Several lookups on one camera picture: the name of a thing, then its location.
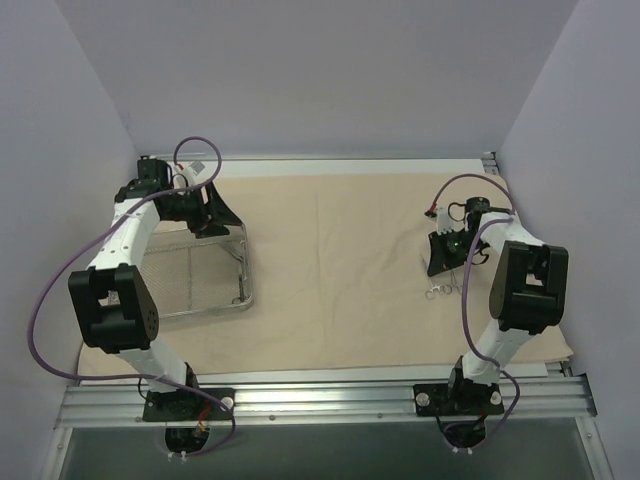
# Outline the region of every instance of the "glass panel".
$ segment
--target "glass panel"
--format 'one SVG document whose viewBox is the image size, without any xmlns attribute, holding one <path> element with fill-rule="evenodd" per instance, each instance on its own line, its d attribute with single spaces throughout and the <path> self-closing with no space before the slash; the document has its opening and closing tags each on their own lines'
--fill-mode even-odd
<svg viewBox="0 0 640 480">
<path fill-rule="evenodd" d="M 159 451 L 163 433 L 76 429 L 61 478 L 593 478 L 572 419 L 510 421 L 471 456 L 454 455 L 432 423 L 240 427 L 228 445 L 186 464 Z"/>
</svg>

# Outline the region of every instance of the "metal frame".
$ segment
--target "metal frame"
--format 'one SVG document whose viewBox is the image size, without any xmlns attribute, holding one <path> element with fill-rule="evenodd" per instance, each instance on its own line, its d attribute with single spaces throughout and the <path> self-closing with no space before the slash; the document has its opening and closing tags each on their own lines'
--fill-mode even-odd
<svg viewBox="0 0 640 480">
<path fill-rule="evenodd" d="M 239 426 L 278 424 L 326 424 L 384 422 L 424 422 L 430 418 L 415 415 L 413 385 L 446 381 L 449 367 L 388 368 L 385 379 L 376 368 L 342 371 L 342 378 L 329 380 L 316 371 L 257 373 L 252 382 L 233 380 L 233 375 L 199 377 L 203 387 L 236 389 L 235 416 Z M 514 418 L 576 418 L 595 414 L 585 377 L 555 374 L 521 376 L 521 399 Z M 500 383 L 506 404 L 515 389 L 508 380 Z M 142 422 L 143 405 L 134 384 L 82 385 L 69 387 L 64 397 L 58 427 L 103 428 L 190 426 L 193 422 L 165 424 Z"/>
</svg>

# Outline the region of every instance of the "wire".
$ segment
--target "wire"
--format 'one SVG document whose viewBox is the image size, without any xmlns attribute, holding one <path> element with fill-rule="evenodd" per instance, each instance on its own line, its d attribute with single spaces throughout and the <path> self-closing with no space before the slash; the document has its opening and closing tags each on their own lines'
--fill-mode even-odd
<svg viewBox="0 0 640 480">
<path fill-rule="evenodd" d="M 509 418 L 509 416 L 511 415 L 511 413 L 513 413 L 514 408 L 516 408 L 516 405 L 518 403 L 518 400 L 520 400 L 520 385 L 518 384 L 518 381 L 515 379 L 515 377 L 513 377 L 509 372 L 507 372 L 506 370 L 503 370 L 502 367 L 500 366 L 500 363 L 495 359 L 495 358 L 491 358 L 488 357 L 484 354 L 482 354 L 478 348 L 476 347 L 476 345 L 473 343 L 473 338 L 471 338 L 471 331 L 469 330 L 469 313 L 467 311 L 467 299 L 469 296 L 469 278 L 471 276 L 471 266 L 472 266 L 472 262 L 473 262 L 473 255 L 474 255 L 474 251 L 476 249 L 476 246 L 478 245 L 478 243 L 480 243 L 480 237 L 482 236 L 482 234 L 484 233 L 484 231 L 491 227 L 492 225 L 496 225 L 498 223 L 511 223 L 513 221 L 512 218 L 508 218 L 508 219 L 496 219 L 496 220 L 489 220 L 487 223 L 485 223 L 484 225 L 482 225 L 479 229 L 478 232 L 476 233 L 475 237 L 473 237 L 473 241 L 471 242 L 471 248 L 469 248 L 469 254 L 467 255 L 467 261 L 465 262 L 464 265 L 464 280 L 462 281 L 462 299 L 461 299 L 461 306 L 462 306 L 462 329 L 464 331 L 464 337 L 467 340 L 467 344 L 469 345 L 469 348 L 471 349 L 471 351 L 473 352 L 473 354 L 478 357 L 480 360 L 484 360 L 485 362 L 489 362 L 492 363 L 493 365 L 496 366 L 496 368 L 498 368 L 500 370 L 500 372 L 507 377 L 511 383 L 513 383 L 513 386 L 516 390 L 515 396 L 513 397 L 513 401 L 511 402 L 511 405 L 509 405 L 509 408 L 507 408 L 504 412 L 504 415 L 502 416 L 502 418 L 500 419 L 500 421 L 498 422 L 498 424 L 495 426 L 495 428 L 491 431 L 491 435 L 490 436 L 486 436 L 484 440 L 482 440 L 480 443 L 478 443 L 476 445 L 476 447 L 479 447 L 481 445 L 485 445 L 487 443 L 487 441 L 489 440 L 489 438 L 492 438 L 500 428 L 502 428 L 502 426 L 507 422 L 507 419 Z"/>
<path fill-rule="evenodd" d="M 485 177 L 483 175 L 478 175 L 477 173 L 462 173 L 460 175 L 456 175 L 455 177 L 451 177 L 449 180 L 447 180 L 444 185 L 442 185 L 442 187 L 440 187 L 440 190 L 438 190 L 438 193 L 436 193 L 436 196 L 433 199 L 433 203 L 431 204 L 431 207 L 429 208 L 429 210 L 427 211 L 427 213 L 432 214 L 436 211 L 436 206 L 438 203 L 438 199 L 440 198 L 440 195 L 442 195 L 442 192 L 444 192 L 444 190 L 451 185 L 453 182 L 455 182 L 456 180 L 459 180 L 460 178 L 479 178 L 480 180 L 484 180 L 485 182 L 489 182 L 491 185 L 493 185 L 494 187 L 496 187 L 498 190 L 500 190 L 502 193 L 504 193 L 505 197 L 507 197 L 507 199 L 509 200 L 509 203 L 511 204 L 511 213 L 514 214 L 515 213 L 515 208 L 514 208 L 514 203 L 513 203 L 513 199 L 511 198 L 511 195 L 509 194 L 509 192 L 507 191 L 506 188 L 504 188 L 502 185 L 500 185 L 498 182 L 496 182 L 495 180 L 492 180 L 488 177 Z"/>
<path fill-rule="evenodd" d="M 208 184 L 212 183 L 216 179 L 216 177 L 220 173 L 220 170 L 222 169 L 222 155 L 220 154 L 220 150 L 218 149 L 218 147 L 211 140 L 208 140 L 208 139 L 206 139 L 204 137 L 194 136 L 194 137 L 187 137 L 187 138 L 181 140 L 180 143 L 178 143 L 178 146 L 176 147 L 176 149 L 173 152 L 173 163 L 176 164 L 176 165 L 178 164 L 177 158 L 178 158 L 178 152 L 180 151 L 180 148 L 185 143 L 187 143 L 189 141 L 192 141 L 192 140 L 198 140 L 198 141 L 206 143 L 216 153 L 216 156 L 217 156 L 217 159 L 218 159 L 218 163 L 217 163 L 216 169 L 213 172 L 213 174 L 211 175 L 211 177 L 207 178 L 204 182 L 198 183 L 196 185 L 187 186 L 187 187 L 181 187 L 181 188 L 174 188 L 174 189 L 171 189 L 171 190 L 162 190 L 160 192 L 152 193 L 151 195 L 147 195 L 146 197 L 142 198 L 139 202 L 137 202 L 135 205 L 133 205 L 129 210 L 127 210 L 125 215 L 122 215 L 122 217 L 120 217 L 102 235 L 99 235 L 97 238 L 95 238 L 91 242 L 87 243 L 84 247 L 82 247 L 80 250 L 78 250 L 76 253 L 74 253 L 69 259 L 67 259 L 65 262 L 62 263 L 62 265 L 58 268 L 58 270 L 45 283 L 44 287 L 42 288 L 42 291 L 38 294 L 38 297 L 36 298 L 36 301 L 35 301 L 34 306 L 33 306 L 33 310 L 31 311 L 31 315 L 29 317 L 29 324 L 27 326 L 27 345 L 29 347 L 29 353 L 31 353 L 31 356 L 33 357 L 35 362 L 41 368 L 43 368 L 47 372 L 51 373 L 52 375 L 55 375 L 55 376 L 61 377 L 61 378 L 66 378 L 68 380 L 75 380 L 75 381 L 78 381 L 78 382 L 79 381 L 83 381 L 83 380 L 92 380 L 92 381 L 96 381 L 96 380 L 97 381 L 126 380 L 126 379 L 156 380 L 156 381 L 158 381 L 160 383 L 164 383 L 165 385 L 169 385 L 171 387 L 178 388 L 178 389 L 184 390 L 186 392 L 190 392 L 190 393 L 193 393 L 195 395 L 198 395 L 198 396 L 204 398 L 205 400 L 216 404 L 224 412 L 229 413 L 230 414 L 230 419 L 231 419 L 231 428 L 229 429 L 229 432 L 222 439 L 218 440 L 216 443 L 214 443 L 210 447 L 203 448 L 202 450 L 198 450 L 196 452 L 188 453 L 187 456 L 196 456 L 196 455 L 203 455 L 205 453 L 209 453 L 209 452 L 215 450 L 216 448 L 220 447 L 221 445 L 223 445 L 227 441 L 229 441 L 229 439 L 233 436 L 233 434 L 234 434 L 234 432 L 236 430 L 236 420 L 235 420 L 235 417 L 233 416 L 233 412 L 231 411 L 230 408 L 228 408 L 224 403 L 222 403 L 217 398 L 209 395 L 208 393 L 206 393 L 206 392 L 204 392 L 204 391 L 202 391 L 200 389 L 189 387 L 187 385 L 182 385 L 180 383 L 176 383 L 176 382 L 174 382 L 172 380 L 169 380 L 168 378 L 164 378 L 164 377 L 157 378 L 156 376 L 149 375 L 149 374 L 78 375 L 78 374 L 75 374 L 75 373 L 69 373 L 69 372 L 65 372 L 65 371 L 59 370 L 59 369 L 55 368 L 54 366 L 50 365 L 49 363 L 47 363 L 47 361 L 40 355 L 40 352 L 38 352 L 38 349 L 37 349 L 36 343 L 35 343 L 35 327 L 36 327 L 36 322 L 38 320 L 38 313 L 40 312 L 40 309 L 42 308 L 42 304 L 44 303 L 44 300 L 47 298 L 47 295 L 51 292 L 51 289 L 53 288 L 55 283 L 60 279 L 62 274 L 76 260 L 78 260 L 82 255 L 84 255 L 89 250 L 91 250 L 93 247 L 95 247 L 96 245 L 100 244 L 101 242 L 103 242 L 104 240 L 109 238 L 116 230 L 118 230 L 118 228 L 120 228 L 120 226 L 125 221 L 128 220 L 129 216 L 131 214 L 133 214 L 137 209 L 139 209 L 145 203 L 150 202 L 151 200 L 155 200 L 156 198 L 164 197 L 166 195 L 171 195 L 171 194 L 174 194 L 174 193 L 191 192 L 191 191 L 194 191 L 194 190 L 201 189 L 201 188 L 207 186 Z"/>
</svg>

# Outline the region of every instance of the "black mounting plate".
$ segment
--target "black mounting plate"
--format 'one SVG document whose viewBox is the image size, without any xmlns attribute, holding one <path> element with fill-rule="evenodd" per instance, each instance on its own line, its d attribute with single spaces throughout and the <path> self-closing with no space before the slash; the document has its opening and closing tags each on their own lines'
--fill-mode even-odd
<svg viewBox="0 0 640 480">
<path fill-rule="evenodd" d="M 497 385 L 492 385 L 491 392 L 500 393 Z M 429 404 L 420 406 L 416 402 L 416 397 L 420 393 L 429 395 Z M 460 408 L 454 400 L 449 397 L 448 383 L 426 383 L 413 386 L 413 398 L 416 406 L 416 414 L 419 417 L 459 417 L 459 416 L 483 416 L 501 415 L 504 413 L 502 401 L 498 405 L 493 405 L 489 400 L 478 401 Z"/>
<path fill-rule="evenodd" d="M 218 400 L 229 397 L 235 404 L 236 392 L 233 388 L 201 388 L 201 390 Z M 170 393 L 147 392 L 142 420 L 145 422 L 198 421 L 205 403 L 204 398 L 181 390 Z M 231 414 L 214 404 L 204 420 L 231 420 Z"/>
</svg>

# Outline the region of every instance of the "small metal part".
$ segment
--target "small metal part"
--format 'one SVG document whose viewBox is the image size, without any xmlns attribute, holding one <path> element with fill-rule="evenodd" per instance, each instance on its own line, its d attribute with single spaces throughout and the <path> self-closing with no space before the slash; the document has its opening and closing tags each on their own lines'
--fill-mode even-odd
<svg viewBox="0 0 640 480">
<path fill-rule="evenodd" d="M 427 407 L 429 406 L 430 402 L 431 402 L 431 399 L 429 398 L 429 394 L 425 392 L 421 392 L 418 395 L 416 395 L 416 404 L 418 404 L 418 406 Z"/>
<path fill-rule="evenodd" d="M 229 410 L 231 410 L 233 408 L 234 402 L 233 402 L 233 398 L 231 397 L 224 397 L 222 398 L 222 400 L 220 400 L 222 402 L 222 404 L 227 407 Z"/>
<path fill-rule="evenodd" d="M 500 395 L 500 392 L 493 392 L 489 401 L 491 402 L 491 405 L 500 405 L 502 402 L 502 395 Z"/>
</svg>

